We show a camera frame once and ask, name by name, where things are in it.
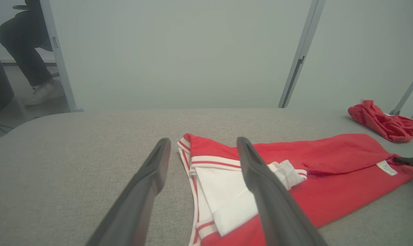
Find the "crumpled red cloth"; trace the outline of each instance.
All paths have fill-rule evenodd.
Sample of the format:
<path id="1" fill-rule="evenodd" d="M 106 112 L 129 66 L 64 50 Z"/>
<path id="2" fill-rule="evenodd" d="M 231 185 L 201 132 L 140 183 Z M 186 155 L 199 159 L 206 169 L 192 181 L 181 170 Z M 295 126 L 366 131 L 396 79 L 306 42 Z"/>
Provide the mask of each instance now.
<path id="1" fill-rule="evenodd" d="M 373 100 L 364 100 L 361 104 L 350 107 L 347 112 L 352 118 L 391 142 L 408 143 L 413 139 L 413 120 L 399 115 L 388 116 L 373 104 Z"/>

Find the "leg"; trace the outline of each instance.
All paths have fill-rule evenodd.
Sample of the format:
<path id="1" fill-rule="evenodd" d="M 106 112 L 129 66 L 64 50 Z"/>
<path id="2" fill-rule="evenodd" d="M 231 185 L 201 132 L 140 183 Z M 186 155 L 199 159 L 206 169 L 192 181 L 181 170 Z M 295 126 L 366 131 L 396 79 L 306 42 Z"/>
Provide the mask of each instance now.
<path id="1" fill-rule="evenodd" d="M 52 79 L 43 59 L 35 50 L 48 39 L 41 10 L 24 11 L 0 26 L 0 42 L 14 57 L 31 86 Z"/>

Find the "gray table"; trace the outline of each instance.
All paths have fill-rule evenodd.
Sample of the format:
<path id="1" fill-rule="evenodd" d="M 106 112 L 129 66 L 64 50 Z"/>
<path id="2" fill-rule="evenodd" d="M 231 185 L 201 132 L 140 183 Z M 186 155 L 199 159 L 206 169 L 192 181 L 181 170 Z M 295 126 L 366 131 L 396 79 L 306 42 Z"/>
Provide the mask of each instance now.
<path id="1" fill-rule="evenodd" d="M 180 109 L 68 113 L 38 118 L 0 139 L 0 245 L 84 245 L 162 137 L 172 141 L 167 181 L 155 200 L 148 245 L 186 245 L 193 198 L 176 143 L 184 133 L 235 146 L 366 133 L 413 157 L 347 112 Z M 413 245 L 413 181 L 320 229 L 330 245 Z"/>

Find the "white tag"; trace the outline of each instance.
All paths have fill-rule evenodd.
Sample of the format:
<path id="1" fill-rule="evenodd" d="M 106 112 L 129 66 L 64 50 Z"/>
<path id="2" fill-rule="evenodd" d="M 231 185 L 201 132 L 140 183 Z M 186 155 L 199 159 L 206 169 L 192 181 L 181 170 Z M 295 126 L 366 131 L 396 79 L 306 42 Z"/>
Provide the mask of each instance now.
<path id="1" fill-rule="evenodd" d="M 390 176 L 397 175 L 397 171 L 393 170 L 393 168 L 391 168 L 389 164 L 387 163 L 387 161 L 385 160 L 377 163 L 376 165 Z"/>

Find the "white sneaker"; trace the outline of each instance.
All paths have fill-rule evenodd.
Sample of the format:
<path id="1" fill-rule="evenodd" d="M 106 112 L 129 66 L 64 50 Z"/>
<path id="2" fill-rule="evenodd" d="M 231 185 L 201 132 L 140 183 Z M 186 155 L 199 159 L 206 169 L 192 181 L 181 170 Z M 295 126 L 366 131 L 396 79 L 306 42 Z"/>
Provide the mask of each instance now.
<path id="1" fill-rule="evenodd" d="M 55 83 L 44 83 L 38 85 L 33 91 L 32 96 L 23 98 L 23 104 L 25 105 L 37 105 L 43 103 L 49 99 L 61 97 L 65 95 L 64 89 L 59 81 L 55 80 Z"/>

